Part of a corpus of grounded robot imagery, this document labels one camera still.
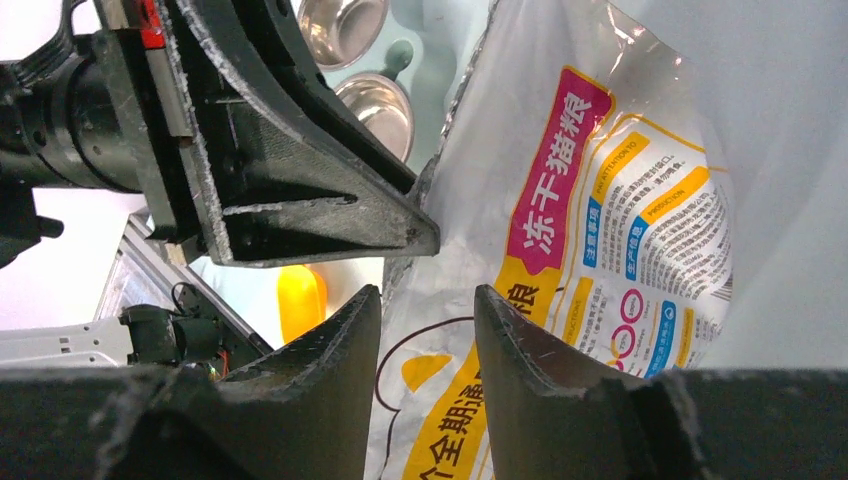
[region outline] pink label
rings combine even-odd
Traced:
[[[612,108],[605,89],[571,67],[563,69],[548,127],[515,206],[507,255],[524,262],[527,273],[562,269],[566,219],[586,140]]]

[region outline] silver bowl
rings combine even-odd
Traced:
[[[336,95],[377,140],[406,162],[415,125],[409,100],[397,84],[382,75],[362,73],[345,80]]]
[[[303,0],[298,23],[318,66],[336,70],[365,54],[388,11],[389,0]]]

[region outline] orange object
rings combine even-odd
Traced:
[[[288,344],[312,330],[327,317],[327,284],[303,265],[283,267],[277,280],[280,327]]]

